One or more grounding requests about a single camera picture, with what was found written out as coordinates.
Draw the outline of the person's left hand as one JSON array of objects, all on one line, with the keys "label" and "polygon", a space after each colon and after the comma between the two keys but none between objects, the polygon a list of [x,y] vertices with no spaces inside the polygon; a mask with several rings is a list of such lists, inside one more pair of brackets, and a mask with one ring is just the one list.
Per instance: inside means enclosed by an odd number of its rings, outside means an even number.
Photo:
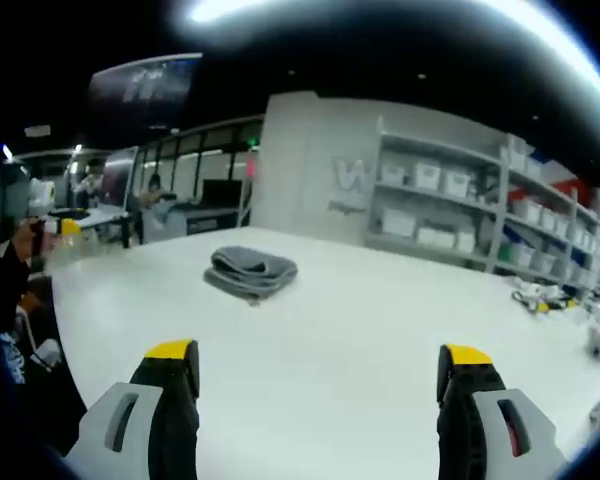
[{"label": "person's left hand", "polygon": [[18,226],[11,244],[20,262],[27,262],[41,255],[44,234],[44,221],[37,217],[26,219]]}]

